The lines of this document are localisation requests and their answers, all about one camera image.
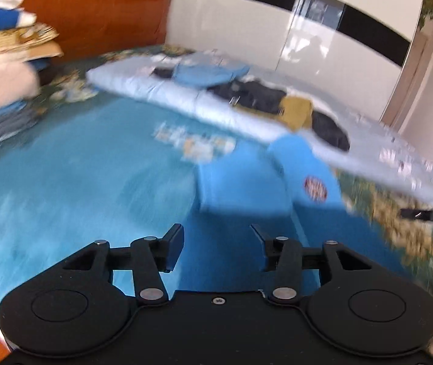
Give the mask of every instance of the white blanket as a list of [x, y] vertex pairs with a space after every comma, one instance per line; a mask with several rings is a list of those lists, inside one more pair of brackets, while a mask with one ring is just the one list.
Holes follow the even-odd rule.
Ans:
[[[210, 92], [183, 87], [150, 75], [156, 66], [227, 62], [232, 62], [232, 59], [206, 52], [176, 59], [164, 59], [160, 55], [136, 56], [90, 70], [87, 79], [101, 89], [159, 104], [266, 144], [288, 134], [289, 130], [279, 122], [232, 108]], [[259, 78], [265, 85], [312, 100], [316, 110], [335, 119], [347, 132], [350, 151], [343, 152], [322, 141], [312, 130], [301, 130], [299, 134], [307, 140], [318, 158], [330, 166], [412, 195], [433, 206], [433, 165], [396, 132], [298, 80], [259, 67], [252, 67], [249, 75], [252, 77], [248, 79]]]

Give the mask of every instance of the floral bedsheet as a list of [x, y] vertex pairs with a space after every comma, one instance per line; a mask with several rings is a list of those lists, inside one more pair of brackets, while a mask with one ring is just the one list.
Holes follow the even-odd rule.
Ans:
[[[122, 60], [134, 55], [181, 56], [192, 51], [180, 47], [153, 46], [106, 53], [93, 59], [67, 63], [56, 68], [54, 78], [42, 87], [42, 92], [29, 103], [41, 114], [49, 114], [65, 103], [87, 103], [98, 94], [96, 89], [86, 84], [85, 73], [94, 67]], [[26, 137], [22, 134], [0, 144], [0, 154], [5, 147], [22, 144]], [[433, 295], [433, 224], [405, 221], [398, 217], [400, 208], [427, 208], [417, 200], [393, 193], [357, 176], [337, 171], [345, 203], [354, 212], [381, 227], [384, 240], [393, 251], [400, 252], [403, 264], [422, 285]], [[433, 355], [433, 341], [430, 345]]]

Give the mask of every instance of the dark clothing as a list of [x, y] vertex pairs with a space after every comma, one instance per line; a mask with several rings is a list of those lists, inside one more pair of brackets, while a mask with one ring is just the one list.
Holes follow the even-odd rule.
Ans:
[[0, 115], [0, 141], [32, 127], [38, 121], [38, 115], [29, 106], [20, 111]]
[[312, 128], [316, 135], [330, 144], [332, 147], [348, 152], [350, 150], [350, 141], [345, 131], [341, 129], [329, 116], [313, 111]]
[[174, 68], [156, 67], [152, 73], [156, 77], [169, 80], [173, 77]]
[[233, 106], [238, 105], [273, 115], [281, 113], [280, 103], [286, 96], [285, 91], [268, 88], [257, 81], [234, 80], [227, 84], [210, 87], [208, 90], [228, 100]]

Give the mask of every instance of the yellow cloth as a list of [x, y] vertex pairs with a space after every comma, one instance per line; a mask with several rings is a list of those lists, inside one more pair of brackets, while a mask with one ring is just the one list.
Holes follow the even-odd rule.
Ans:
[[43, 57], [62, 56], [63, 51], [54, 41], [42, 43], [37, 47], [27, 48], [13, 52], [0, 53], [0, 64], [8, 62], [28, 62], [29, 60], [40, 59]]
[[58, 32], [51, 26], [36, 23], [34, 26], [0, 31], [0, 53], [37, 47], [55, 39]]
[[311, 114], [313, 113], [313, 103], [311, 100], [304, 99], [301, 97], [287, 96], [279, 103], [282, 113], [280, 115], [269, 114], [255, 110], [253, 108], [247, 108], [235, 105], [238, 109], [251, 114], [262, 116], [263, 118], [278, 120], [279, 122], [286, 125], [293, 132], [297, 132], [300, 129], [309, 129], [313, 123]]

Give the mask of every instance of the metal screw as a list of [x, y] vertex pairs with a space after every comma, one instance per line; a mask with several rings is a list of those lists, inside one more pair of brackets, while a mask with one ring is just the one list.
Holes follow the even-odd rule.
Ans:
[[145, 300], [158, 300], [164, 296], [159, 288], [146, 288], [140, 292], [140, 297]]
[[225, 304], [226, 300], [224, 298], [213, 298], [213, 304]]
[[272, 294], [277, 299], [289, 300], [289, 299], [295, 298], [298, 293], [295, 290], [293, 290], [292, 288], [280, 287], [280, 288], [276, 288], [274, 291], [272, 291]]

